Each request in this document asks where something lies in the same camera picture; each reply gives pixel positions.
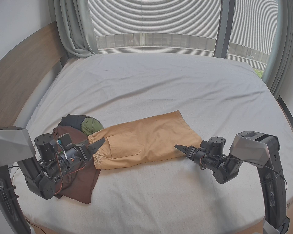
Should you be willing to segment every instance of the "gray-green curtain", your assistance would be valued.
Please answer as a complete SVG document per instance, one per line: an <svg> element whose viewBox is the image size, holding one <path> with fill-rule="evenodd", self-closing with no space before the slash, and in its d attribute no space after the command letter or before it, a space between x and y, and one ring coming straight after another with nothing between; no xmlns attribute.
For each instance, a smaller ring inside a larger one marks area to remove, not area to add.
<svg viewBox="0 0 293 234"><path fill-rule="evenodd" d="M91 14L86 0L54 0L60 39L69 56L80 58L98 53Z"/></svg>
<svg viewBox="0 0 293 234"><path fill-rule="evenodd" d="M286 77L293 56L293 3L292 0L278 0L278 23L267 68L262 80L275 98Z"/></svg>

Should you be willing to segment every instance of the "white wall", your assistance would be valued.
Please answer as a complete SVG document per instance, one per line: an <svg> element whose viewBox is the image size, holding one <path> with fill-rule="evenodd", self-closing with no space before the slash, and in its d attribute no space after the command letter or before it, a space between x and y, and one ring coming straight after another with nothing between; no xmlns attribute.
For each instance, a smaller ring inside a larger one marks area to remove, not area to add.
<svg viewBox="0 0 293 234"><path fill-rule="evenodd" d="M47 0L0 0L0 59L49 23ZM13 233L1 212L0 227L1 233Z"/></svg>
<svg viewBox="0 0 293 234"><path fill-rule="evenodd" d="M279 91L291 115L293 115L293 61Z"/></svg>

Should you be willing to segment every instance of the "green grass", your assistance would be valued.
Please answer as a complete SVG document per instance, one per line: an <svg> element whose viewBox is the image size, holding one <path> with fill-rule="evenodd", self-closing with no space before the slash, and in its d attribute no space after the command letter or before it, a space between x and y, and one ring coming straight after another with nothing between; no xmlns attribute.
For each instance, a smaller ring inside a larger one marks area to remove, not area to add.
<svg viewBox="0 0 293 234"><path fill-rule="evenodd" d="M256 74L261 78L263 75L263 71L258 70L258 69L254 69L254 71L256 72Z"/></svg>

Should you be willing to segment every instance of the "bed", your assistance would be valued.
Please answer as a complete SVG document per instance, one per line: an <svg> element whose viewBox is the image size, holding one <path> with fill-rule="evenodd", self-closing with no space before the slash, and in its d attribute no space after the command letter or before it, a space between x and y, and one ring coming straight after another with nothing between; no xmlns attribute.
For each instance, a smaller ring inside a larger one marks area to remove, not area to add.
<svg viewBox="0 0 293 234"><path fill-rule="evenodd" d="M97 118L104 127L180 110L203 140L253 130L276 135L287 203L293 199L293 132L278 103L242 62L169 53L102 54L72 58L27 125L32 141L51 133L67 114ZM184 157L130 168L101 170L91 204L62 197L44 200L13 176L28 220L58 233L236 233L265 212L254 166L218 184L211 171Z"/></svg>

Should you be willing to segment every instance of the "clothing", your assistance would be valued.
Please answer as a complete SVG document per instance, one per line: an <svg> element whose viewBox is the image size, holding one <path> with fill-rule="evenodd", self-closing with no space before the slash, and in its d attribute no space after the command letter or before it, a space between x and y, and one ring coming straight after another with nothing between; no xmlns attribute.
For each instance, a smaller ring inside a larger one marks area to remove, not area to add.
<svg viewBox="0 0 293 234"><path fill-rule="evenodd" d="M69 133L72 142L78 144L80 142L86 141L86 145L89 144L87 136L70 126L58 126L53 130L54 139L62 134ZM97 182L100 170L97 170L93 163L93 158L86 163L86 167L76 173L63 176L63 186L59 194L56 195L58 199L62 196L66 196L75 199L79 202L89 204L91 203L91 194L95 184ZM61 186L59 181L55 185L55 191L58 191Z"/></svg>
<svg viewBox="0 0 293 234"><path fill-rule="evenodd" d="M81 131L87 136L102 130L104 127L99 120L92 117L86 117L81 123Z"/></svg>
<svg viewBox="0 0 293 234"><path fill-rule="evenodd" d="M179 111L114 125L88 136L90 144L105 138L93 155L97 169L130 167L183 155L174 145L198 148L201 137Z"/></svg>
<svg viewBox="0 0 293 234"><path fill-rule="evenodd" d="M62 117L61 122L58 123L58 126L70 126L81 131L80 126L85 118L85 115L66 115L65 117Z"/></svg>

